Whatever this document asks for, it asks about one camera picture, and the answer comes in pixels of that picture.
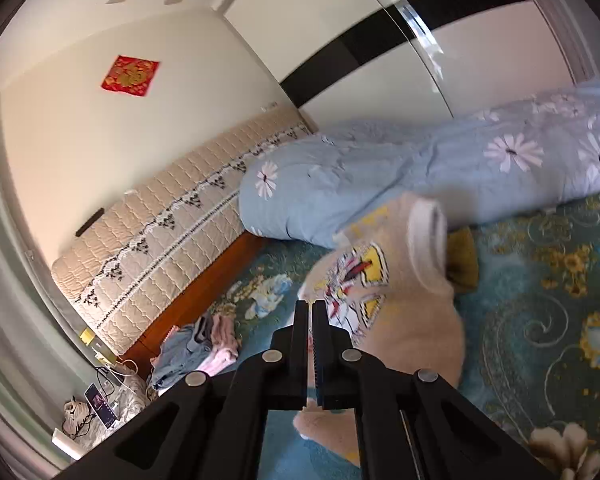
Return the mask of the red square wall decoration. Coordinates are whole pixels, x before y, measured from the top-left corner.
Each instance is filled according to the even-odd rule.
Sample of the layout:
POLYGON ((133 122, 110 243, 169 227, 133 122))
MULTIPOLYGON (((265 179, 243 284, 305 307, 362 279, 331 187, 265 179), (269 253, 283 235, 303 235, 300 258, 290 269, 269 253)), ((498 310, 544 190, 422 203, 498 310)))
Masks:
POLYGON ((130 96, 146 96, 160 66, 157 61, 119 55, 108 70, 100 88, 130 96))

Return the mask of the light blue floral duvet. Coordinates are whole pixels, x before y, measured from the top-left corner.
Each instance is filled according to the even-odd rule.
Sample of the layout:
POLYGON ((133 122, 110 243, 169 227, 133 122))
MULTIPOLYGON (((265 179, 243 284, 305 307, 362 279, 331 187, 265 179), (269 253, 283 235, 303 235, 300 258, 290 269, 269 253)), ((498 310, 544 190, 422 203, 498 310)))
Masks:
POLYGON ((600 192, 600 80, 411 128, 351 120, 265 152, 239 189, 252 234, 322 247, 388 200, 437 200, 450 226, 600 192))

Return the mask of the folded pink garment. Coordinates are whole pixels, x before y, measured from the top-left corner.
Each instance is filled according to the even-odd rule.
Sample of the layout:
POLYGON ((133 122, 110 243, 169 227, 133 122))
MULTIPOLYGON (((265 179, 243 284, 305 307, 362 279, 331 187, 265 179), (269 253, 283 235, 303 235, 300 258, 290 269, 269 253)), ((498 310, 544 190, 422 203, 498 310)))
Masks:
POLYGON ((197 366, 210 377, 233 365, 239 356, 240 343, 235 336, 234 318, 225 314, 212 315, 211 350, 197 366))

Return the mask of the fuzzy beige cartoon sweater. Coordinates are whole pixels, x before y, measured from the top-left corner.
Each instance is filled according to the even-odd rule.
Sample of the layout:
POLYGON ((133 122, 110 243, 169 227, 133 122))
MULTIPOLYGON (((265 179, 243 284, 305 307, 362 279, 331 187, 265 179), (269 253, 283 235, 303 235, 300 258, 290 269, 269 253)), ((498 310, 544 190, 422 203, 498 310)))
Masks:
POLYGON ((330 324, 386 367, 429 368, 457 386, 465 333, 445 276, 447 239, 440 205, 404 193, 341 230, 298 297, 324 301, 330 324))

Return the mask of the folded grey-blue garment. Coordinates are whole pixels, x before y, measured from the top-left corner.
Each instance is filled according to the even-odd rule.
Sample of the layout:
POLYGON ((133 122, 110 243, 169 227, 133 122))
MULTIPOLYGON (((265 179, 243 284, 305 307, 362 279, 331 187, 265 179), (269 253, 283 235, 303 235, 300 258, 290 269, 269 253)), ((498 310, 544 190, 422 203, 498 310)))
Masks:
POLYGON ((208 358, 211 349, 212 323, 202 318, 188 324, 166 338, 148 385, 160 392, 171 388, 208 358))

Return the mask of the orange wooden bed frame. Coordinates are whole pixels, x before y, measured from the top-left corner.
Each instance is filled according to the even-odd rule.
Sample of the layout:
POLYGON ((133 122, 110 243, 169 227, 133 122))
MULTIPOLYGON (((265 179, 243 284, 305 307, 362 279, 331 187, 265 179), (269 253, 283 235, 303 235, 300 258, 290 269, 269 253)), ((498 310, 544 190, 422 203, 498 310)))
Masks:
POLYGON ((266 239, 248 232, 240 234, 204 272, 201 272, 152 322, 121 357, 137 365, 140 378, 151 371, 152 358, 160 353, 163 339, 173 326, 193 323, 206 312, 266 244, 266 239))

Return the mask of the mustard yellow knit garment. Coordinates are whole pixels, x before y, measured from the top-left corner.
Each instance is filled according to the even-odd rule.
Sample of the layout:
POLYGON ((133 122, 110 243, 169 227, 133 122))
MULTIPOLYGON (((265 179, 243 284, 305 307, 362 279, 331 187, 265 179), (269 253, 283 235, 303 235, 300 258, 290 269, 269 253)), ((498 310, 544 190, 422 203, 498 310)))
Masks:
POLYGON ((457 295, 468 294, 478 287, 478 256, 474 237, 468 226, 448 235, 445 275, 457 295))

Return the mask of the white and black wardrobe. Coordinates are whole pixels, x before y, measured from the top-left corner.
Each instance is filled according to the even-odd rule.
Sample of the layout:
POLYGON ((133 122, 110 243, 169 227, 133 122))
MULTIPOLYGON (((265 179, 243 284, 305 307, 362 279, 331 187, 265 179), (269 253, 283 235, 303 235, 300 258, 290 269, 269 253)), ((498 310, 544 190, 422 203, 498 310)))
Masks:
POLYGON ((224 0, 314 125, 413 125, 569 87, 596 68, 564 0, 224 0))

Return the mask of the teal floral bed blanket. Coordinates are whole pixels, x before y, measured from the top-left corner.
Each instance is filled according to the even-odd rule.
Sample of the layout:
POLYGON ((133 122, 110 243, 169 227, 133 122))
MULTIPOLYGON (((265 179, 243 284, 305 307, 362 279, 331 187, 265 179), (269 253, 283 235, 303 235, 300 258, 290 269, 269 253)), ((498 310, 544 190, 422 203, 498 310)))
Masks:
MULTIPOLYGON (((471 229, 479 281, 456 297, 466 328, 460 392, 519 443, 550 455, 576 452, 556 476, 600 471, 600 194, 550 214, 525 214, 471 229)), ((326 249, 270 240, 212 312, 235 315, 245 358, 292 321, 297 292, 326 249), (247 314, 264 300, 265 318, 247 314)), ((358 467, 268 416, 258 479, 361 479, 358 467)))

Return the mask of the smartphone with lit screen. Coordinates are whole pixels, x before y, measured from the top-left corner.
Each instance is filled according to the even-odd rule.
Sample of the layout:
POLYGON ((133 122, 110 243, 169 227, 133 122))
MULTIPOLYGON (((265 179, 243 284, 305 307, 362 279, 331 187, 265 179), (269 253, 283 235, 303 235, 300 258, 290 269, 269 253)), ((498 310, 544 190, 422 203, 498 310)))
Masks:
POLYGON ((84 392, 87 404, 91 407, 93 413, 97 416, 100 422, 107 428, 114 426, 117 421, 117 415, 109 405, 106 396, 104 396, 98 388, 91 384, 84 392))

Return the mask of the beige quilted mattress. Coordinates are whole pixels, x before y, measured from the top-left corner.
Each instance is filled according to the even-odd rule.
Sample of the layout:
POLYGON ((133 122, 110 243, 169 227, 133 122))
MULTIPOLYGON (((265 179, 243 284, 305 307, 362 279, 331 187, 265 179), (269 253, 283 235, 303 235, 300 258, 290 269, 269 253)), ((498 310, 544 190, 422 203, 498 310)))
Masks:
POLYGON ((59 290, 116 356, 245 231, 240 182, 253 162, 308 136, 278 106, 226 130, 133 188, 52 265, 59 290))

